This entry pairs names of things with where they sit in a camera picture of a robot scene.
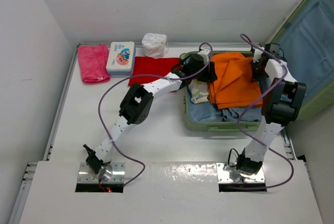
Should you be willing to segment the cartoon print white garment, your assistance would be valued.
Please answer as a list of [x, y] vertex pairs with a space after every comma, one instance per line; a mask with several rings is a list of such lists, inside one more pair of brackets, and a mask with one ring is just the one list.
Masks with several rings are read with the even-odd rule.
[[193, 104], [209, 102], [209, 90], [207, 83], [194, 79], [188, 85], [188, 90], [190, 91], [191, 102]]

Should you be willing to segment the orange cloth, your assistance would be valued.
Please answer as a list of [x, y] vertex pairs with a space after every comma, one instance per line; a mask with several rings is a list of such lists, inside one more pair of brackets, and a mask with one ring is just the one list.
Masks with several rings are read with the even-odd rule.
[[251, 57], [239, 52], [213, 56], [217, 80], [208, 84], [209, 101], [218, 109], [247, 107], [261, 96], [258, 82], [252, 82]]

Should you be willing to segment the white plastic bag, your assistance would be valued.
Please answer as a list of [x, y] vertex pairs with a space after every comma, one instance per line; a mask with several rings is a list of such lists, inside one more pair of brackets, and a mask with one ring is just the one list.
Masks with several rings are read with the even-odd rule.
[[144, 55], [162, 58], [168, 52], [168, 38], [165, 34], [146, 33], [141, 41]]

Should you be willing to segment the blue denim garment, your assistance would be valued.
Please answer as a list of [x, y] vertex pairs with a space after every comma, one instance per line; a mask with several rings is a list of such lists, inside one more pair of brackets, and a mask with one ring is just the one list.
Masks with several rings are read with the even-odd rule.
[[[236, 122], [240, 115], [246, 110], [246, 107], [231, 107], [222, 109], [223, 120], [227, 122]], [[253, 107], [249, 109], [242, 117], [241, 121], [259, 122], [261, 121], [261, 107]]]

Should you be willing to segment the red cloth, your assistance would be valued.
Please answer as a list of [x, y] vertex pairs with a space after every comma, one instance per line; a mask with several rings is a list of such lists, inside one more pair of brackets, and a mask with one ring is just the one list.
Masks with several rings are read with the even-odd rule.
[[171, 73], [172, 67], [179, 63], [179, 58], [137, 57], [135, 59], [134, 72], [128, 83], [127, 94], [139, 97], [151, 93], [154, 97], [175, 92], [180, 89], [181, 81], [171, 81], [164, 77], [177, 78]]

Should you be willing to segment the white first aid box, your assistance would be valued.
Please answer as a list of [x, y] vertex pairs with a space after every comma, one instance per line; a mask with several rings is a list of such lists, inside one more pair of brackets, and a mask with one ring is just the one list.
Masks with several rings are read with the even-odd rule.
[[110, 76], [130, 76], [136, 57], [134, 42], [112, 42], [109, 48], [106, 71]]

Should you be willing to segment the pink towel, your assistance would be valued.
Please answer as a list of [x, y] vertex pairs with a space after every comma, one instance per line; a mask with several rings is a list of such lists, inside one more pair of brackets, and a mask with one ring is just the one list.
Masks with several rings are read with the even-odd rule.
[[108, 55], [109, 49], [105, 44], [79, 46], [78, 63], [84, 84], [94, 85], [110, 81], [106, 71]]

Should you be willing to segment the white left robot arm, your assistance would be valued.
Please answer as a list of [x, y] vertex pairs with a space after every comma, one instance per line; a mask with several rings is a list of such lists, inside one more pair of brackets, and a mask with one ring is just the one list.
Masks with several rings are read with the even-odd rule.
[[102, 102], [100, 101], [98, 104], [98, 115], [102, 126], [106, 130], [108, 139], [104, 140], [95, 149], [91, 149], [87, 145], [83, 146], [88, 153], [86, 164], [93, 174], [99, 174], [103, 167], [111, 162], [111, 149], [116, 141], [123, 137], [132, 127], [144, 122], [149, 115], [154, 99], [170, 92], [181, 90], [194, 79], [206, 83], [217, 80], [212, 57], [213, 53], [211, 50], [203, 49], [180, 60], [165, 76], [153, 74], [134, 75], [134, 78], [146, 76], [156, 77], [157, 80], [142, 85], [136, 82], [130, 86], [120, 103], [118, 118], [110, 129], [103, 121], [101, 115]]

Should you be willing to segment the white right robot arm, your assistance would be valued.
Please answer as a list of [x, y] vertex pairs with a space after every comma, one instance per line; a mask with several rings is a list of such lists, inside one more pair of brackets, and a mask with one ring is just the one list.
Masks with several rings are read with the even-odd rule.
[[251, 62], [252, 79], [269, 78], [271, 86], [263, 97], [260, 126], [237, 159], [236, 169], [244, 175], [260, 171], [269, 146], [281, 130], [296, 120], [306, 94], [307, 86], [293, 78], [279, 50], [280, 45], [268, 43], [255, 51]]

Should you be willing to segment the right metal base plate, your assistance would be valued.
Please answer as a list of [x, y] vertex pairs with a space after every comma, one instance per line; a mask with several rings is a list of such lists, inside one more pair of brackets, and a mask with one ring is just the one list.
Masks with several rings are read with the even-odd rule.
[[263, 167], [256, 174], [246, 174], [228, 166], [227, 163], [216, 163], [219, 185], [265, 184]]

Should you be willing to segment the metal base plate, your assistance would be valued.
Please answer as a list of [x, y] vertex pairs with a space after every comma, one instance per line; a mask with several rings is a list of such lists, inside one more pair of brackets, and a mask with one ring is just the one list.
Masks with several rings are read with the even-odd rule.
[[228, 166], [227, 163], [216, 163], [219, 185], [265, 184], [263, 167], [256, 174], [246, 174]]
[[123, 184], [125, 176], [125, 163], [111, 162], [103, 165], [97, 174], [82, 162], [79, 166], [77, 183], [78, 184]]

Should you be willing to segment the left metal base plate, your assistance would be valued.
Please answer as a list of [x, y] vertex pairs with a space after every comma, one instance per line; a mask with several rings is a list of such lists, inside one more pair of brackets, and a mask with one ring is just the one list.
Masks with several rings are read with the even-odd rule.
[[103, 165], [97, 174], [82, 162], [79, 166], [77, 183], [78, 184], [123, 184], [125, 176], [125, 163], [111, 162]]

